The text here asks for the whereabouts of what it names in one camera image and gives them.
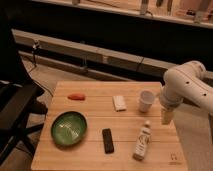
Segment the beige cylindrical end effector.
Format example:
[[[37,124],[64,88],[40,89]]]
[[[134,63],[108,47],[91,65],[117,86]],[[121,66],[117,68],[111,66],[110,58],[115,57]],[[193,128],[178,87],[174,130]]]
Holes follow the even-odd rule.
[[[169,125],[173,119],[173,112],[171,110],[163,109],[161,111],[161,122],[163,125]]]

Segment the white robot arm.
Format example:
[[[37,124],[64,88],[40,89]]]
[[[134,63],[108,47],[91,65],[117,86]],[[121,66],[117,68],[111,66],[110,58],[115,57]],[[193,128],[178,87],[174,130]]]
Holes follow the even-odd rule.
[[[161,123],[168,125],[173,110],[188,99],[208,113],[211,140],[213,143],[213,87],[203,81],[205,66],[199,61],[189,61],[168,69],[163,76],[165,85],[159,93],[162,106]]]

